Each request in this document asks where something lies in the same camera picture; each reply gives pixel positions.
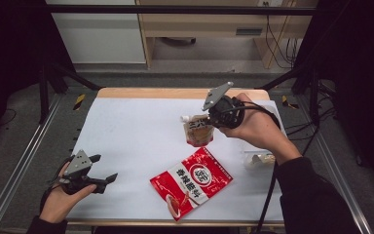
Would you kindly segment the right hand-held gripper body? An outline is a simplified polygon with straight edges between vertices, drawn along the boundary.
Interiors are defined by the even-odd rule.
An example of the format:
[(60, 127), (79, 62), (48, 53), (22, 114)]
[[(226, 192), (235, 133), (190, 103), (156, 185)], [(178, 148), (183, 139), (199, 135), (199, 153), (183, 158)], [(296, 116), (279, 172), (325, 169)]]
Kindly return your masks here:
[(235, 129), (243, 121), (243, 102), (226, 95), (233, 85), (233, 82), (227, 82), (207, 92), (202, 111), (208, 111), (215, 128)]

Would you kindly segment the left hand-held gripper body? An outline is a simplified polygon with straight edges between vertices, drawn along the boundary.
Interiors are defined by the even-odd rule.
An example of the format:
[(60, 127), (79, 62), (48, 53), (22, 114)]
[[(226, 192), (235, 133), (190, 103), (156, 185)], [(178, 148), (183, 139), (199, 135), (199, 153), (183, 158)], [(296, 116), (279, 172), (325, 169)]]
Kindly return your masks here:
[(72, 156), (67, 168), (58, 180), (62, 190), (66, 194), (72, 195), (89, 185), (94, 185), (93, 180), (88, 177), (88, 172), (92, 165), (92, 159), (84, 150), (79, 150)]

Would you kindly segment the spouted sauce pouch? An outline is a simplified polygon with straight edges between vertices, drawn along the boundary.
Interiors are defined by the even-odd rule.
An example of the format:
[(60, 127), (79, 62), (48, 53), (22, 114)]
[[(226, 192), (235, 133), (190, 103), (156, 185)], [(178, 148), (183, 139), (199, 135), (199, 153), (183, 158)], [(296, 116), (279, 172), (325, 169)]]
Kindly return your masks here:
[(194, 147), (203, 147), (213, 141), (214, 127), (209, 123), (207, 115), (183, 115), (180, 117), (183, 123), (186, 142)]

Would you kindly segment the clear plastic container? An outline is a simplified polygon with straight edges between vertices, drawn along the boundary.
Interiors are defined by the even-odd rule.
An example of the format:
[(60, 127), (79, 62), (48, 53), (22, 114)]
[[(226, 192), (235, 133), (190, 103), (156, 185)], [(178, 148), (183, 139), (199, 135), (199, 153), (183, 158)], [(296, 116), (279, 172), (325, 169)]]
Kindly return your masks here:
[[(277, 109), (276, 104), (272, 100), (257, 100), (256, 104), (263, 107), (268, 112), (275, 115), (276, 121), (279, 124), (280, 130), (282, 131), (282, 133), (284, 135), (286, 135), (286, 132), (285, 132), (284, 126), (282, 124), (281, 117), (280, 117), (280, 114), (279, 114), (279, 111)], [(267, 149), (255, 147), (248, 142), (243, 142), (242, 143), (242, 154), (244, 156), (243, 165), (247, 170), (256, 170), (258, 168), (273, 166), (275, 164), (274, 163), (274, 164), (252, 165), (251, 164), (251, 157), (254, 154), (272, 154), (272, 155), (274, 155), (274, 154)]]

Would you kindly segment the red and white food packet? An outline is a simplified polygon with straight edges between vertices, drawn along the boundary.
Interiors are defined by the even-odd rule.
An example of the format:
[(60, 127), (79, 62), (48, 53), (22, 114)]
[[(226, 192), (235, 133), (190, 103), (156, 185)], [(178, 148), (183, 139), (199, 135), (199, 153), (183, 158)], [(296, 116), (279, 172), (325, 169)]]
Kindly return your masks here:
[(222, 189), (233, 177), (205, 147), (172, 168), (150, 179), (175, 221), (198, 208)]

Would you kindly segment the person's right hand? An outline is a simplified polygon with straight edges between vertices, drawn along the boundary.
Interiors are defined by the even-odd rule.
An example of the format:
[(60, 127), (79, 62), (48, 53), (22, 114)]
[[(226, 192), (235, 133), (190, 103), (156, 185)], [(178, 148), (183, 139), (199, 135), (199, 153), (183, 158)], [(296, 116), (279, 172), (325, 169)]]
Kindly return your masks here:
[(248, 143), (270, 151), (285, 152), (294, 148), (273, 119), (259, 110), (248, 109), (244, 112), (243, 122), (235, 129), (219, 128), (226, 137), (236, 137)]

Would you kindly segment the person's left hand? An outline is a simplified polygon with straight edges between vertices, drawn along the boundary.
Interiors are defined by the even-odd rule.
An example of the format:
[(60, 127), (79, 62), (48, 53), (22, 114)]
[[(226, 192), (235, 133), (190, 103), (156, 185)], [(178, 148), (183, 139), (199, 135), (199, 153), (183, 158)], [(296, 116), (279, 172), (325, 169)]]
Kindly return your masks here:
[(95, 185), (89, 185), (75, 194), (68, 195), (62, 190), (60, 183), (56, 181), (50, 189), (39, 217), (51, 223), (65, 220), (73, 207), (88, 197), (95, 189)]

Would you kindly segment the yellow and black tape piece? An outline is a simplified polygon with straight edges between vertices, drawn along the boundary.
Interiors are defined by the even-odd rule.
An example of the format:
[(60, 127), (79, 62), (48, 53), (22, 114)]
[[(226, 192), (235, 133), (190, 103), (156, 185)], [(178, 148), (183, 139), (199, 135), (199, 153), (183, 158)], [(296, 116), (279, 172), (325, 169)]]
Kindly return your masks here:
[(294, 103), (290, 103), (286, 96), (281, 96), (281, 103), (282, 103), (282, 106), (284, 106), (284, 107), (289, 107), (289, 108), (292, 108), (292, 109), (299, 109), (299, 105), (294, 104)]
[(78, 95), (76, 101), (75, 101), (75, 104), (73, 106), (73, 110), (79, 110), (81, 105), (82, 105), (82, 102), (84, 101), (86, 95), (85, 94), (80, 94)]

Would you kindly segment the black metal stand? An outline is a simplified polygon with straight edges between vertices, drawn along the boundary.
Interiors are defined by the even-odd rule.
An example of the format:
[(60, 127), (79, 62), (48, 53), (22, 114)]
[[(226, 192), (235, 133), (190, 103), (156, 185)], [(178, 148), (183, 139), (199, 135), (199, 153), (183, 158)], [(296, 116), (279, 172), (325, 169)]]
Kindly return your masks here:
[(295, 95), (302, 95), (307, 89), (309, 92), (309, 117), (313, 121), (315, 126), (319, 126), (318, 116), (318, 71), (315, 68), (311, 68), (309, 65), (300, 65), (296, 68), (292, 68), (288, 72), (284, 73), (279, 78), (263, 85), (260, 90), (269, 91), (275, 86), (287, 81), (291, 78), (295, 78), (294, 84), (291, 91)]
[(64, 81), (65, 77), (69, 77), (93, 91), (101, 89), (101, 86), (85, 79), (72, 69), (68, 69), (58, 63), (44, 63), (38, 76), (41, 106), (40, 124), (43, 124), (50, 115), (48, 85), (51, 85), (57, 94), (65, 94), (68, 90), (68, 86)]

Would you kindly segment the wooden desk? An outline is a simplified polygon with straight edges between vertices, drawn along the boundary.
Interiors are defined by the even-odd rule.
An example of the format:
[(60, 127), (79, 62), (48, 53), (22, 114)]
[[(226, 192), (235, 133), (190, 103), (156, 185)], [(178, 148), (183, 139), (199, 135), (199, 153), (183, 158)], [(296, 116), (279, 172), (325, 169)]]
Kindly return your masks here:
[[(138, 6), (226, 6), (314, 8), (318, 0), (135, 0)], [(309, 16), (140, 14), (148, 41), (159, 38), (247, 37), (255, 42), (263, 65), (272, 67), (285, 38), (302, 39)]]

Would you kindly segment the white cabinet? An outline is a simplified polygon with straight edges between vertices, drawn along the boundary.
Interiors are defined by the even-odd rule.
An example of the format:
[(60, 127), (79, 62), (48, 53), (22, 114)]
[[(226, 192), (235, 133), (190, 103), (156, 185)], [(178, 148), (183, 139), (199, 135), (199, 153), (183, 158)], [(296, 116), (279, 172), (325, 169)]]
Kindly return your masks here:
[(75, 64), (144, 63), (137, 14), (53, 14)]

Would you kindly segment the black curtain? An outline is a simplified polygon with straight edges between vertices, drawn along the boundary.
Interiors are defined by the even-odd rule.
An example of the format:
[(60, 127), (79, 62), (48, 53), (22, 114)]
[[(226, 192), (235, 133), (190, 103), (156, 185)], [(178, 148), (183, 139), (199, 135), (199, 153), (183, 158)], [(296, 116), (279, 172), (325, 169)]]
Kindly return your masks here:
[(53, 16), (39, 11), (46, 0), (0, 0), (0, 120), (9, 96), (38, 82), (42, 56), (72, 70)]
[(318, 0), (296, 64), (293, 91), (314, 75), (335, 84), (335, 107), (355, 150), (374, 171), (374, 0)]

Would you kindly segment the aluminium rail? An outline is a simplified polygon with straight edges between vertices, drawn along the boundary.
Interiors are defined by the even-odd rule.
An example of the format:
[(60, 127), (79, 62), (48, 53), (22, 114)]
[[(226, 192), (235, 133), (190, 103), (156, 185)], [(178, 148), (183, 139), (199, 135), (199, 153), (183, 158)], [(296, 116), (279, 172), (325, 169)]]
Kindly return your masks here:
[(372, 230), (368, 224), (366, 217), (364, 216), (355, 196), (346, 181), (345, 177), (342, 174), (341, 169), (338, 167), (328, 144), (325, 142), (325, 139), (322, 133), (319, 131), (319, 128), (312, 126), (310, 128), (312, 133), (315, 135), (313, 141), (318, 146), (318, 154), (323, 161), (324, 166), (327, 169), (329, 177), (331, 178), (335, 188), (338, 190), (339, 194), (344, 198), (347, 205), (350, 208), (350, 211), (354, 217), (355, 224), (360, 230), (361, 234), (372, 234)]
[(30, 162), (34, 158), (37, 149), (39, 148), (49, 126), (51, 125), (61, 100), (62, 96), (54, 95), (48, 116), (45, 117), (43, 122), (37, 126), (33, 136), (23, 150), (15, 168), (13, 169), (11, 176), (2, 189), (0, 193), (0, 221), (5, 211), (8, 209), (17, 189), (19, 188), (24, 174), (29, 167)]

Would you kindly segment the black horizontal frame bar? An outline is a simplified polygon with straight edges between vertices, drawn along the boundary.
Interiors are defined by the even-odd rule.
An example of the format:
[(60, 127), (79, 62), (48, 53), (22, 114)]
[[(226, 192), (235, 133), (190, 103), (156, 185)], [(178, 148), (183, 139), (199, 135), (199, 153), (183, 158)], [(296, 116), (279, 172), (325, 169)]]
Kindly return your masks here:
[(50, 4), (51, 13), (74, 14), (182, 14), (182, 15), (270, 15), (313, 16), (316, 8), (228, 7), (228, 6), (153, 6), (153, 5), (59, 5)]

